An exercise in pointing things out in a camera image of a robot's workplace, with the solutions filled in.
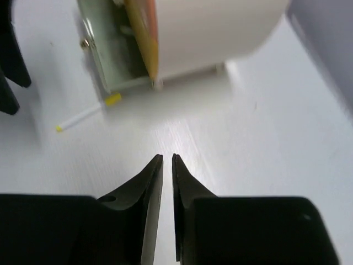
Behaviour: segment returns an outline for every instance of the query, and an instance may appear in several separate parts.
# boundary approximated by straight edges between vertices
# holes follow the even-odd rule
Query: white table surface
[[[17,0],[14,23],[33,79],[0,114],[0,192],[99,197],[164,155],[155,264],[174,264],[171,158],[218,195],[302,195],[322,213],[342,264],[353,264],[353,127],[283,18],[228,74],[127,98],[58,134],[98,101],[78,45],[73,0]]]

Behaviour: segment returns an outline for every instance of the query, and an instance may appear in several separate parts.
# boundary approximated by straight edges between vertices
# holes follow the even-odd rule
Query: cotton swab
[[[59,124],[58,126],[56,126],[56,131],[58,133],[65,131],[68,128],[71,128],[77,125],[78,123],[84,121],[88,117],[91,117],[92,115],[100,111],[104,106],[110,107],[119,101],[121,101],[120,93],[112,95],[105,99],[103,102],[99,102],[96,105],[90,107],[89,109],[86,109],[83,112],[77,114],[76,116],[70,118],[69,120],[63,122],[62,124]]]

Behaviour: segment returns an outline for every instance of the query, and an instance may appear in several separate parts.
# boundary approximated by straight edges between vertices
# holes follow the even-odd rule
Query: yellow tip
[[[112,106],[116,102],[119,102],[119,101],[121,101],[121,94],[120,93],[112,95],[104,100],[105,105],[107,105],[107,106]]]

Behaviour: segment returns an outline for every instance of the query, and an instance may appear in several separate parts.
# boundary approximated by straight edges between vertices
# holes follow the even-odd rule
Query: black object
[[[0,112],[13,115],[19,105],[5,77],[22,87],[31,85],[12,26],[12,0],[0,1]]]
[[[0,195],[0,264],[152,265],[162,166],[157,155],[98,200]]]
[[[173,156],[176,260],[204,264],[339,264],[305,198],[219,198]]]

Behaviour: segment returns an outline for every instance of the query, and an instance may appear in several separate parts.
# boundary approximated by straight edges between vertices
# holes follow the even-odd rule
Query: gray wall
[[[288,15],[296,17],[353,110],[353,0],[293,0]]]

